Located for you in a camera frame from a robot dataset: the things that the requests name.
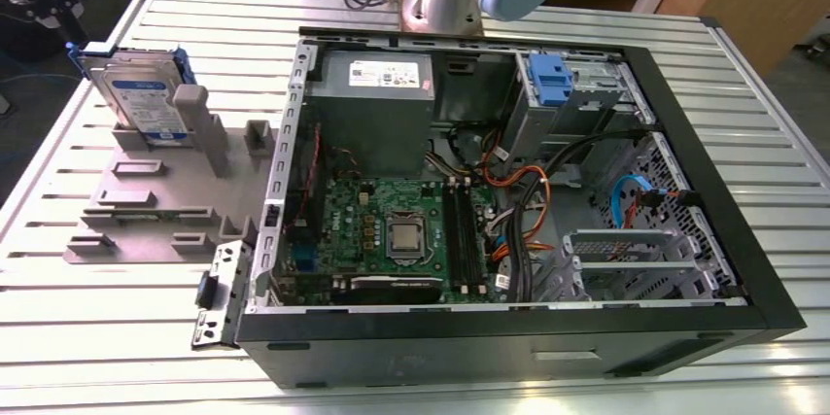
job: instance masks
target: metal bracket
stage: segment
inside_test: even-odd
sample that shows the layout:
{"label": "metal bracket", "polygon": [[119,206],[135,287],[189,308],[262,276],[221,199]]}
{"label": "metal bracket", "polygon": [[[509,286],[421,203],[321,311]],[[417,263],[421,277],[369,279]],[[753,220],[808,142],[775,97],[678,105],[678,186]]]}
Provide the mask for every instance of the metal bracket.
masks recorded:
{"label": "metal bracket", "polygon": [[253,250],[242,240],[217,247],[210,270],[197,294],[202,308],[191,349],[239,349],[237,328],[243,313]]}

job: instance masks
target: white label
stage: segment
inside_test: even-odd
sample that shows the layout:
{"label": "white label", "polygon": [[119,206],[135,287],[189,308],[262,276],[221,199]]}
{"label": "white label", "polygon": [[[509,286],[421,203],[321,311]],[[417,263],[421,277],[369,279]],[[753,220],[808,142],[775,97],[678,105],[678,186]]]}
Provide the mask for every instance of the white label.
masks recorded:
{"label": "white label", "polygon": [[508,153],[508,151],[505,151],[505,149],[501,146],[497,146],[496,148],[493,148],[493,153],[502,160],[508,160],[508,157],[510,157],[510,153]]}
{"label": "white label", "polygon": [[349,66],[349,85],[421,87],[418,63],[357,60]]}
{"label": "white label", "polygon": [[506,276],[505,274],[496,275],[496,288],[502,291],[510,289],[510,276]]}
{"label": "white label", "polygon": [[179,112],[167,104],[170,89],[162,82],[113,81],[114,93],[138,130],[159,145],[178,146],[187,138]]}

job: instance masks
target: chip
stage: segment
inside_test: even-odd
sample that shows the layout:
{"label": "chip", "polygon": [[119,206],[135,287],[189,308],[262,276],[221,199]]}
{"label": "chip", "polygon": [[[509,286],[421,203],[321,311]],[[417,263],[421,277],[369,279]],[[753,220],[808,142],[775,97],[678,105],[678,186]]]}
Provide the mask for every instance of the chip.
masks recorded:
{"label": "chip", "polygon": [[417,225],[393,225],[393,251],[421,250],[421,228]]}

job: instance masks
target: motherboard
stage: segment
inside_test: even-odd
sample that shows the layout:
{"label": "motherboard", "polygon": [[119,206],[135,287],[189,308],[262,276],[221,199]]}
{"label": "motherboard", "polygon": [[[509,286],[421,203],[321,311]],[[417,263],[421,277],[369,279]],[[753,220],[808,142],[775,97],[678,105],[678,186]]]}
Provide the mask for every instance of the motherboard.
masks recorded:
{"label": "motherboard", "polygon": [[291,248],[298,301],[338,304],[349,289],[373,301],[398,290],[404,301],[490,302],[478,232],[493,211],[490,188],[470,183],[330,180],[322,238]]}

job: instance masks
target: ram slot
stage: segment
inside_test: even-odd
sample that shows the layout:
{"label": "ram slot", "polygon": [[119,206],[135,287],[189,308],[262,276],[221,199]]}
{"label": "ram slot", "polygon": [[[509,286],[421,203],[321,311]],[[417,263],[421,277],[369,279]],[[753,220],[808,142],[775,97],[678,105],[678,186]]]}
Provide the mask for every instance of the ram slot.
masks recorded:
{"label": "ram slot", "polygon": [[464,284],[462,259],[458,232],[458,214],[456,207],[456,187],[444,185],[444,241],[446,243],[448,262],[450,264],[450,284],[453,290],[458,290]]}
{"label": "ram slot", "polygon": [[464,285],[477,290],[478,285],[485,283],[478,247],[477,213],[470,197],[470,187],[460,188],[457,193],[458,223],[462,239]]}

